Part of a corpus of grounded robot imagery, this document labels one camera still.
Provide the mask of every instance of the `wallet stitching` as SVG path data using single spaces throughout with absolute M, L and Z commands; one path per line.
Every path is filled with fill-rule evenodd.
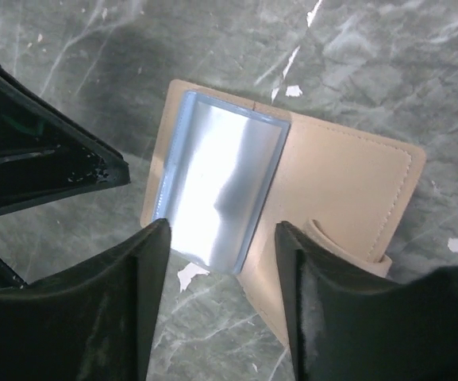
M 266 114 L 271 114 L 274 117 L 277 117 L 277 116 L 280 115 L 280 113 L 277 113 L 274 110 L 268 110 L 267 106 L 265 106 L 264 109 L 265 109 L 264 112 Z M 315 125 L 317 127 L 319 127 L 319 128 L 327 129 L 327 130 L 332 131 L 334 133 L 340 133 L 342 135 L 347 135 L 348 137 L 353 137 L 353 138 L 356 138 L 356 139 L 367 141 L 368 143 L 374 143 L 374 144 L 377 144 L 377 145 L 382 145 L 382 146 L 387 147 L 387 148 L 392 148 L 392 149 L 394 149 L 396 151 L 403 152 L 403 153 L 405 153 L 407 155 L 408 164 L 407 164 L 406 169 L 405 169 L 405 174 L 404 174 L 403 179 L 402 179 L 402 181 L 401 181 L 401 183 L 400 183 L 400 185 L 398 187 L 398 191 L 396 192 L 396 195 L 393 198 L 393 202 L 391 203 L 391 207 L 387 211 L 387 214 L 386 214 L 386 217 L 384 218 L 384 221 L 380 224 L 379 231 L 377 232 L 377 235 L 376 235 L 375 239 L 373 240 L 373 243 L 371 244 L 371 247 L 370 247 L 370 249 L 369 249 L 369 251 L 368 251 L 368 253 L 366 255 L 366 259 L 365 260 L 368 262 L 368 260 L 370 259 L 371 254 L 375 250 L 375 247 L 376 247 L 377 243 L 379 242 L 379 238 L 382 236 L 382 233 L 383 233 L 384 229 L 386 228 L 387 223 L 389 222 L 389 217 L 393 214 L 393 210 L 396 207 L 396 203 L 399 200 L 400 194 L 402 193 L 403 186 L 405 185 L 405 181 L 409 177 L 410 167 L 412 166 L 412 155 L 411 155 L 410 152 L 406 151 L 405 149 L 394 147 L 394 146 L 389 145 L 389 144 L 381 143 L 381 142 L 379 142 L 377 140 L 372 140 L 372 139 L 369 139 L 367 137 L 358 137 L 357 135 L 353 135 L 353 134 L 347 133 L 345 131 L 339 131 L 337 129 L 333 129 L 333 128 L 330 128 L 330 127 L 325 127 L 325 126 L 319 125 L 319 124 L 315 124 Z

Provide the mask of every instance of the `marble floor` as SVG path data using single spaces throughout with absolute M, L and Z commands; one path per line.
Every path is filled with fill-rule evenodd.
M 0 256 L 27 281 L 139 229 L 173 78 L 267 103 L 279 88 L 278 106 L 421 145 L 429 158 L 390 277 L 458 264 L 458 2 L 0 0 L 0 62 L 123 152 L 133 177 L 0 217 Z M 180 292 L 186 265 L 171 258 L 148 379 L 292 380 L 237 281 L 198 275 Z

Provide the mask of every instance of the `leather wallet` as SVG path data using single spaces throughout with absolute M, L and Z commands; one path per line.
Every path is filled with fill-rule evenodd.
M 152 219 L 169 141 L 183 94 L 211 97 L 289 121 L 291 127 L 241 273 L 244 292 L 288 345 L 274 232 L 281 221 L 373 274 L 386 276 L 385 250 L 414 192 L 425 153 L 416 146 L 174 80 L 156 139 L 140 223 Z

